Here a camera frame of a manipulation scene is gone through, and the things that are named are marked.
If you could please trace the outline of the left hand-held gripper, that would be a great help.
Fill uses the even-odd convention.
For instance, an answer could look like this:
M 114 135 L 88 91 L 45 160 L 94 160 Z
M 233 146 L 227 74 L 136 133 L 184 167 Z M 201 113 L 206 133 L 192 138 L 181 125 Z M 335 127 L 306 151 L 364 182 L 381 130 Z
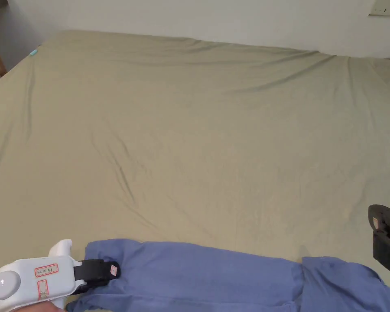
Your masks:
M 55 244 L 47 257 L 19 259 L 0 268 L 0 312 L 50 301 L 63 309 L 68 296 L 80 286 L 107 286 L 121 277 L 116 261 L 83 261 L 83 279 L 76 280 L 74 268 L 82 264 L 71 257 L 72 240 Z

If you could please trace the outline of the person's left hand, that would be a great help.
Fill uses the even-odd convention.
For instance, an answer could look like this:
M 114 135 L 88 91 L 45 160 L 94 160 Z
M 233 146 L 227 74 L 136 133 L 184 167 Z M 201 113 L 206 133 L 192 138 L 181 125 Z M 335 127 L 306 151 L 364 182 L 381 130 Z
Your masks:
M 65 312 L 50 301 L 44 301 L 17 309 L 16 312 Z

